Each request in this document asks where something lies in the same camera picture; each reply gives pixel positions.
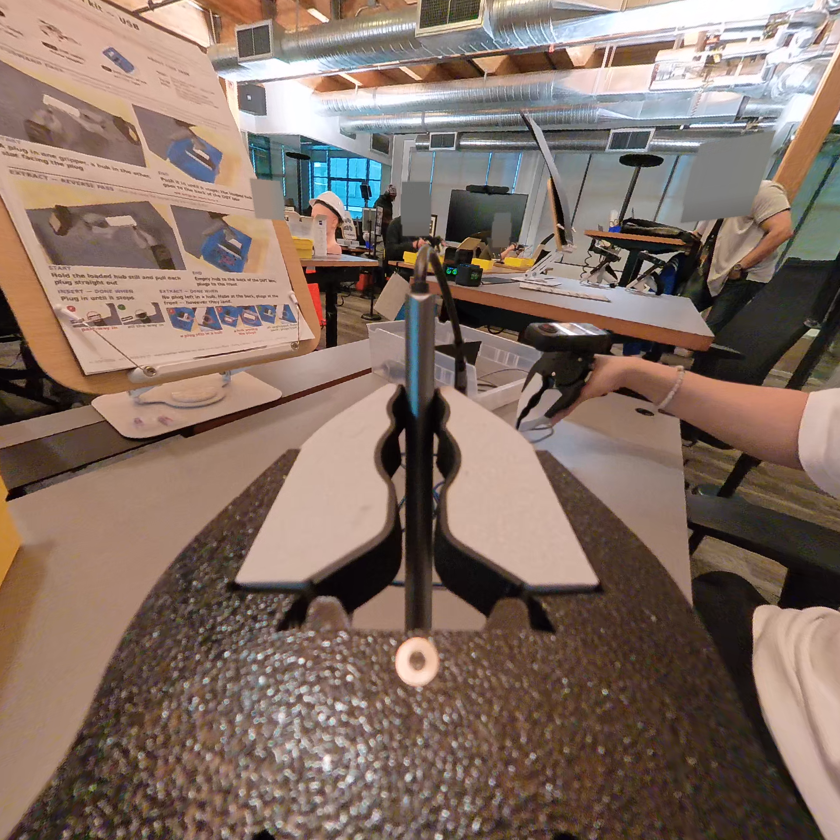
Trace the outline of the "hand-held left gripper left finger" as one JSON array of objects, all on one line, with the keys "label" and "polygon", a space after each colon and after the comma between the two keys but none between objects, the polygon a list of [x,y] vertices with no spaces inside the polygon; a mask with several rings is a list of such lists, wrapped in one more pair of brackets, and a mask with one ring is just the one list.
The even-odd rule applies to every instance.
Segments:
[{"label": "hand-held left gripper left finger", "polygon": [[393,582],[402,527],[404,390],[388,384],[322,425],[299,450],[234,579],[249,591],[337,598],[352,613]]}]

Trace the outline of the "printed instruction sheet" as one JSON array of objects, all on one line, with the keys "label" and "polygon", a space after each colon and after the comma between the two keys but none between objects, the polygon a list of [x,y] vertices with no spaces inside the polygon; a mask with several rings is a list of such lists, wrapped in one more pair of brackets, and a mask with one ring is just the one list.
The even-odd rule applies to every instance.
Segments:
[{"label": "printed instruction sheet", "polygon": [[318,343],[200,46],[108,2],[2,2],[2,280],[85,375]]}]

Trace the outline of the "silver ceiling duct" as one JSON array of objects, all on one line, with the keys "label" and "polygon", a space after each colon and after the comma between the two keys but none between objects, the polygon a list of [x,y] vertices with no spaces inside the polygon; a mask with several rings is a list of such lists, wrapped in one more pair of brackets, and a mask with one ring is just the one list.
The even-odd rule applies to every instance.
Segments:
[{"label": "silver ceiling duct", "polygon": [[307,82],[350,137],[783,126],[838,48],[838,2],[415,2],[307,28],[264,19],[218,74]]}]

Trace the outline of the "black usb adapter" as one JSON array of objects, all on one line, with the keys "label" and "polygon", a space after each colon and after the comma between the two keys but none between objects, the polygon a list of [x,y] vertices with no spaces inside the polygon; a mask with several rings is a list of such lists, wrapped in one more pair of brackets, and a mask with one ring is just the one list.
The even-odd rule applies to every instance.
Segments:
[{"label": "black usb adapter", "polygon": [[425,280],[406,301],[405,619],[409,631],[432,627],[434,564],[434,321]]}]

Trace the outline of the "grey desk with wood edge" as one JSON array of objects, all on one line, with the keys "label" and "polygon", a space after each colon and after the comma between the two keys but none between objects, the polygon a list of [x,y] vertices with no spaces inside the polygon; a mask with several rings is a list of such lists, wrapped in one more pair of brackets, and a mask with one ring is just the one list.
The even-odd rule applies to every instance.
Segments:
[{"label": "grey desk with wood edge", "polygon": [[331,349],[338,342],[338,299],[341,284],[356,282],[360,274],[370,274],[379,268],[379,262],[369,257],[352,255],[326,255],[300,259],[304,272],[313,274],[307,279],[316,314],[323,320],[325,347]]},{"label": "grey desk with wood edge", "polygon": [[566,291],[592,294],[571,297],[545,289],[522,288],[517,281],[462,287],[450,281],[452,297],[543,321],[583,322],[637,340],[705,351],[714,336],[692,303],[682,297],[656,296],[625,288],[590,288],[565,269],[558,276]]}]

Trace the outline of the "white leaning board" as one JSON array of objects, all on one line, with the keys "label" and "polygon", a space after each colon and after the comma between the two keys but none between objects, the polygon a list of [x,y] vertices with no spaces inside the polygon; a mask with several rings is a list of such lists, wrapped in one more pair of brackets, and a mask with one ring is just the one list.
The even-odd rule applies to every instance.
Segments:
[{"label": "white leaning board", "polygon": [[402,275],[394,272],[386,281],[380,295],[374,301],[374,312],[383,320],[392,322],[398,320],[406,304],[411,285]]}]

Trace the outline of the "person's right hand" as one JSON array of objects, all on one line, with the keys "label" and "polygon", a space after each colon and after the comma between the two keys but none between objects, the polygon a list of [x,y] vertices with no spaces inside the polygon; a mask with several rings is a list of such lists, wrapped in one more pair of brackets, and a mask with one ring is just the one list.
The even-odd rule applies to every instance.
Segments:
[{"label": "person's right hand", "polygon": [[576,401],[565,410],[571,413],[586,401],[628,389],[653,404],[660,404],[678,374],[665,365],[612,355],[598,355]]}]

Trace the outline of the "blue plastic tool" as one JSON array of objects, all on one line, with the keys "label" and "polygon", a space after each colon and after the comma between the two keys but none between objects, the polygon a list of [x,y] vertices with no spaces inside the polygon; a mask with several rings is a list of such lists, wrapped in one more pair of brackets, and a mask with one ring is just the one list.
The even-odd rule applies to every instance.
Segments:
[{"label": "blue plastic tool", "polygon": [[136,405],[164,404],[174,408],[198,408],[221,402],[232,373],[205,374],[185,380],[136,388],[129,396]]}]

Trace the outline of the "raised wooden desk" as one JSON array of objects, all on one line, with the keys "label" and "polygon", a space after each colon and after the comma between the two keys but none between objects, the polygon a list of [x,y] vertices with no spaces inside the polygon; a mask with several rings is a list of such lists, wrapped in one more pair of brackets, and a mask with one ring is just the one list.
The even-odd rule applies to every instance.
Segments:
[{"label": "raised wooden desk", "polygon": [[670,256],[691,251],[690,245],[679,238],[623,234],[594,229],[587,229],[584,234],[593,241],[602,240],[628,252],[628,258],[618,281],[619,287],[627,287],[636,279],[643,261],[647,259],[645,255],[659,259],[662,255]]}]

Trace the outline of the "clear plastic bin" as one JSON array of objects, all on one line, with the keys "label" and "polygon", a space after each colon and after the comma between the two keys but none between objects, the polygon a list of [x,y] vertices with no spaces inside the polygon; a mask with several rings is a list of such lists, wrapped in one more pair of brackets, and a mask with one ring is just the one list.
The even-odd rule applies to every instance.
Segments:
[{"label": "clear plastic bin", "polygon": [[[493,411],[517,403],[523,382],[539,360],[534,348],[480,330],[462,327],[465,340],[466,395]],[[405,322],[378,322],[368,326],[371,370],[387,382],[403,385],[406,380]],[[434,377],[438,387],[455,384],[455,362],[449,348],[454,339],[449,322],[435,325]]]}]

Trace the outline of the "black monitor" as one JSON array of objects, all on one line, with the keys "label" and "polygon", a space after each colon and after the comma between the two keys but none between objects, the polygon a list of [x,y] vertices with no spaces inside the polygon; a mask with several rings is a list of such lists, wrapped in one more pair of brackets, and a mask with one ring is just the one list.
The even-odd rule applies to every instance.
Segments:
[{"label": "black monitor", "polygon": [[511,240],[517,242],[528,203],[521,193],[484,193],[452,190],[449,194],[445,239],[461,242],[480,232],[491,231],[494,217],[507,214],[511,218]]}]

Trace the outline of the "person's right forearm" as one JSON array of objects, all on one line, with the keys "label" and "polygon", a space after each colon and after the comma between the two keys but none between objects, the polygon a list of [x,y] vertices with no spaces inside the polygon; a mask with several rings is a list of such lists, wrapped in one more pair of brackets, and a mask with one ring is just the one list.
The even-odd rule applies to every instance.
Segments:
[{"label": "person's right forearm", "polygon": [[684,373],[667,413],[761,461],[803,469],[799,433],[809,395]]}]

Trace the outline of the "black bag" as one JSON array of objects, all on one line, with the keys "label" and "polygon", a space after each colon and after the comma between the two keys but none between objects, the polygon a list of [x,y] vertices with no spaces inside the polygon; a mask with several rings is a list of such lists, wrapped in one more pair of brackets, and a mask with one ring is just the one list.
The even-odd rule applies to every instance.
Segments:
[{"label": "black bag", "polygon": [[660,224],[658,222],[628,217],[621,223],[619,232],[624,235],[631,235],[636,238],[643,236],[655,238],[672,238],[678,239],[688,246],[693,246],[699,242],[698,236],[695,232],[690,232],[681,227],[673,225]]}]

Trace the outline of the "black office chair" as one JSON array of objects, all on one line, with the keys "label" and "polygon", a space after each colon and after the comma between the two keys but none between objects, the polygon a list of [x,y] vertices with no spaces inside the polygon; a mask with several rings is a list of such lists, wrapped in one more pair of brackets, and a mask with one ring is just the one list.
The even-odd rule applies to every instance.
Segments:
[{"label": "black office chair", "polygon": [[787,259],[771,282],[695,357],[691,371],[713,380],[762,385],[810,329],[817,329],[786,388],[800,391],[838,331],[839,258]]},{"label": "black office chair", "polygon": [[689,551],[713,538],[787,570],[778,605],[839,607],[839,533],[740,497],[686,495]]}]

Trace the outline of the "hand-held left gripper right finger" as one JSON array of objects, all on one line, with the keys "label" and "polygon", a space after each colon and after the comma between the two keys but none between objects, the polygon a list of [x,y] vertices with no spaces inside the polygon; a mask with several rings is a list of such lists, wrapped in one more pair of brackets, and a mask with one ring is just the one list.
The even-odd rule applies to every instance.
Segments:
[{"label": "hand-held left gripper right finger", "polygon": [[595,591],[598,576],[530,442],[453,387],[437,391],[435,410],[441,582],[486,616],[508,597]]}]

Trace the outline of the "mannequin head white helmet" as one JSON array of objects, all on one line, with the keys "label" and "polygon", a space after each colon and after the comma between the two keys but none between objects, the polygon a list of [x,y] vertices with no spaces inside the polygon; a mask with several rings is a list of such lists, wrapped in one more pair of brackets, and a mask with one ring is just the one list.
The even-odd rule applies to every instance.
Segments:
[{"label": "mannequin head white helmet", "polygon": [[346,209],[343,201],[332,191],[321,192],[310,199],[311,215],[323,217],[326,226],[326,254],[338,256],[343,252],[343,223]]}]

